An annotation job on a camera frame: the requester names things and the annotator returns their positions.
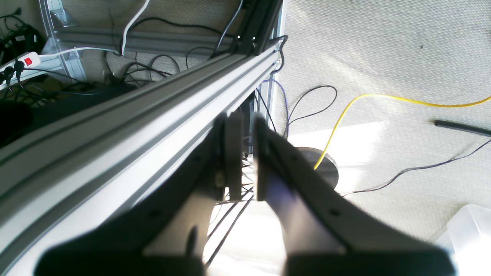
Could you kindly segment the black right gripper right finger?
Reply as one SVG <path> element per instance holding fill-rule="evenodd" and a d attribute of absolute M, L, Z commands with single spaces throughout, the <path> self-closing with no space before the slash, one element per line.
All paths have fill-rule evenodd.
<path fill-rule="evenodd" d="M 373 218 L 333 190 L 261 115 L 253 126 L 255 195 L 280 221 L 284 276 L 454 276 L 443 249 Z"/>

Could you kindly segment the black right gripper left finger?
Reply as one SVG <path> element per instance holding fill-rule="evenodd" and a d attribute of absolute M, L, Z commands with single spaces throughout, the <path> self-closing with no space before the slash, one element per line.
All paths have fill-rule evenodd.
<path fill-rule="evenodd" d="M 203 276 L 211 213 L 241 198 L 243 115 L 221 114 L 177 170 L 133 208 L 42 255 L 36 276 Z"/>

